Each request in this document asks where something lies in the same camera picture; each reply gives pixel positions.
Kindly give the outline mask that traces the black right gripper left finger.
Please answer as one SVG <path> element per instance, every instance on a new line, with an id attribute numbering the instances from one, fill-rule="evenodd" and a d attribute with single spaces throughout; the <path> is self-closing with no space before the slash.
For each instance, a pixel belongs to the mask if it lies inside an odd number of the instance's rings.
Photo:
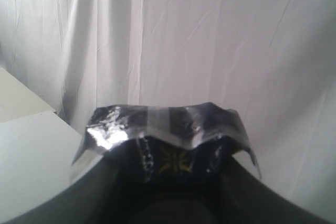
<path id="1" fill-rule="evenodd" d="M 145 208 L 147 161 L 139 153 L 85 153 L 71 171 L 70 187 L 24 214 L 24 223 L 131 223 Z"/>

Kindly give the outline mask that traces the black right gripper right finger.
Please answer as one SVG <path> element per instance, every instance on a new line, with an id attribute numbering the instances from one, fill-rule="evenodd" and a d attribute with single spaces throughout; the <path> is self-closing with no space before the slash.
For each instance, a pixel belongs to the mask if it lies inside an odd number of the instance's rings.
<path id="1" fill-rule="evenodd" d="M 215 223 L 328 223 L 281 197 L 232 156 L 212 154 L 207 167 L 215 190 L 207 210 Z"/>

